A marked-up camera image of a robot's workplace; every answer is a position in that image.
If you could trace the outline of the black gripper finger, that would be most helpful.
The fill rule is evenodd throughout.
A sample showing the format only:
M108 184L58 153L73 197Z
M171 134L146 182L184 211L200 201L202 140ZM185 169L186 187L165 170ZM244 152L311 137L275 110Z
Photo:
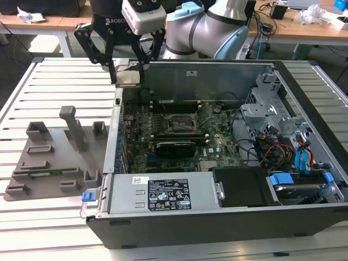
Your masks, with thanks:
M114 31L112 29L107 30L104 53L102 53L92 41L91 33L91 24L79 24L74 31L74 36L89 60L93 64L100 64L106 67L109 70L111 83L116 84L116 71L113 62Z
M144 52L140 44L141 36L135 35L133 32L131 32L131 47L139 62L140 83L144 81L145 66L152 61L158 60L158 56L164 41L165 29L160 28L159 30L153 31L151 36L153 37L152 48L149 52Z

